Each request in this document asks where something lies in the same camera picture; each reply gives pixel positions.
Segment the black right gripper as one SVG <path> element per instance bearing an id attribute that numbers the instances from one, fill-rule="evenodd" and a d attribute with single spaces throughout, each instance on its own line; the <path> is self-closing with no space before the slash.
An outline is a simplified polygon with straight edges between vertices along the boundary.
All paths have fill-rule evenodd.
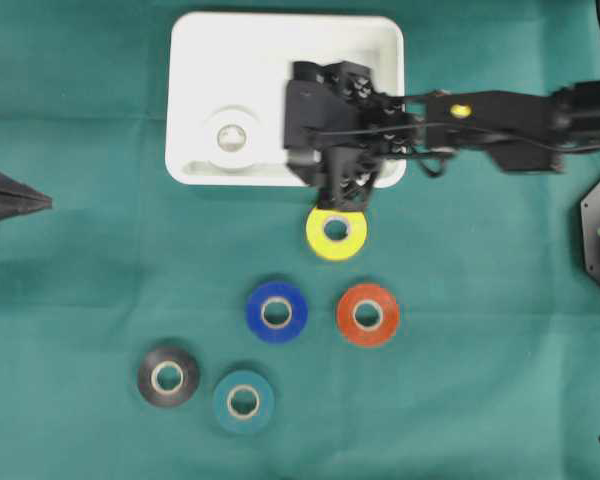
<path id="1" fill-rule="evenodd" d="M 388 161 L 420 159 L 416 146 L 416 116 L 406 111 L 402 97 L 374 88 L 372 70 L 352 62 L 342 65 L 344 99 L 355 112 L 355 124 L 343 130 L 320 131 L 325 148 L 317 153 L 321 173 L 316 183 L 316 207 L 364 210 Z"/>

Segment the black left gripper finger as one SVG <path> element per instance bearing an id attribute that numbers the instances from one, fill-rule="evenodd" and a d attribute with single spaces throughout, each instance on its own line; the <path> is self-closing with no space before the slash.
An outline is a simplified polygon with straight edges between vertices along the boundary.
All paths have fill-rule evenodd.
<path id="1" fill-rule="evenodd" d="M 14 180 L 2 172 L 0 172 L 0 194 L 33 200 L 50 200 L 49 196 Z"/>
<path id="2" fill-rule="evenodd" d="M 11 217 L 37 213 L 51 208 L 52 202 L 50 200 L 0 198 L 0 221 Z"/>

